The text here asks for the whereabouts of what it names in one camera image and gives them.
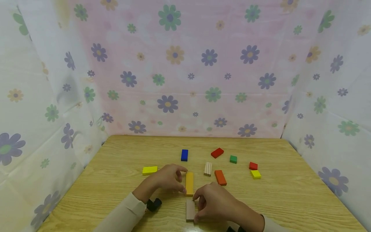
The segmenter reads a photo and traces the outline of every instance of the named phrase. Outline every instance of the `colored block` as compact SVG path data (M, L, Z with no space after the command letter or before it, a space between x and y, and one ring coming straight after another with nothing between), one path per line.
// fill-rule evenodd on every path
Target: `colored block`
M214 157L215 159L218 158L221 154L223 154L224 151L220 147L216 149L215 151L211 152L211 156Z
M185 176L185 188L187 190L186 196L193 196L193 172L187 172Z
M253 179L260 179L262 177L258 170L251 170L250 173Z
M251 170L257 170L257 164L256 163L253 163L253 162L250 162L249 169L251 169Z
M185 162L188 161L188 150L186 150L186 149L182 150L182 157L180 158L180 160L185 161Z
M153 166L153 167L144 167L143 168L143 176L145 175L151 175L152 173L155 173L157 172L157 166Z
M223 172L221 170L215 170L214 174L216 177L216 181L218 181L218 184L220 184L221 186L227 185L226 178L224 177Z
M237 156L231 156L229 158L229 162L236 164L237 163Z

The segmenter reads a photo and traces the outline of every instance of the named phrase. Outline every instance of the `small cube block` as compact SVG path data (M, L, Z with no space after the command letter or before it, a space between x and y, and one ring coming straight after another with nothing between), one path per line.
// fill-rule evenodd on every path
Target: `small cube block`
M236 164L237 163L237 156L232 156L229 158L229 162Z
M253 179L260 179L262 177L258 170L251 170L250 173Z

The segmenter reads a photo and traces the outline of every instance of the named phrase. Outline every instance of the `blue block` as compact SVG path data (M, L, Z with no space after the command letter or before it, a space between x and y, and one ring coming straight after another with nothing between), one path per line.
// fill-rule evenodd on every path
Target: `blue block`
M182 157L180 158L180 160L185 161L185 162L188 161L188 150L186 150L186 149L182 150Z

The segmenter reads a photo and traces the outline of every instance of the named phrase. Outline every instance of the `orange block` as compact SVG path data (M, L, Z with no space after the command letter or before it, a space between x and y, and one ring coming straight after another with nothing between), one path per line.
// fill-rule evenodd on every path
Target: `orange block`
M224 178L223 172L221 170L215 170L214 172L216 180L218 181L218 184L221 186L227 185L226 178Z

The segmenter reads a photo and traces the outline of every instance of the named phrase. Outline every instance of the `green flower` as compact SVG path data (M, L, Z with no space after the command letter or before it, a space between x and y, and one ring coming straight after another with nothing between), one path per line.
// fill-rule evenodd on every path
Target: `green flower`
M324 28L329 28L331 27L331 21L334 20L335 16L334 15L331 15L331 11L328 10L323 18L322 18L322 21L321 23L319 24L319 27L318 27L318 33L321 33L322 31L324 31Z
M345 133L346 136L349 136L350 134L355 136L356 132L359 132L358 124L355 124L352 121L342 121L341 124L338 125L338 128L340 129L340 133Z
M239 93L239 94L236 95L236 101L237 102L244 102L244 101L246 101L246 98L247 98L247 96L246 96L245 93Z
M165 78L161 74L156 74L152 77L153 83L155 83L157 86L162 86L162 84L165 84Z
M94 97L95 97L94 89L86 87L84 90L84 93L85 93L84 96L85 96L87 103L94 101Z
M247 22L255 22L255 19L259 18L260 9L257 5L251 5L250 9L246 9L246 15L245 18L247 19Z
M118 92L114 91L114 90L110 90L108 91L108 97L111 99L111 100L117 100L119 98L118 96Z
M296 26L296 27L294 28L294 35L298 35L298 34L300 34L302 29L303 29L303 28L301 27L301 25Z
M88 14L86 13L86 9L81 4L76 4L74 11L76 12L75 15L77 18L80 18L81 21L86 21Z
M326 108L325 102L326 99L324 99L323 96L317 98L317 101L314 103L314 111L316 112L316 114L322 113L324 111L324 109Z
M50 122L54 122L56 119L59 118L58 116L58 113L59 111L57 110L57 106L56 105L53 105L51 104L50 107L47 107L46 108L46 113L45 113L45 117L47 117L47 121Z
M207 90L205 92L206 96L205 98L209 100L209 102L216 102L218 99L221 98L220 94L221 94L221 91L219 90L218 87L216 88L213 88L211 87L210 90Z
M175 11L175 6L171 5L170 8L168 5L164 5L164 11L159 11L158 16L160 16L160 25L165 25L165 30L168 31L170 28L172 30L177 29L181 21L178 19L180 17L180 11Z
M130 33L135 33L136 31L137 31L137 29L136 29L136 27L134 26L134 24L129 24L128 25L128 31L130 32Z

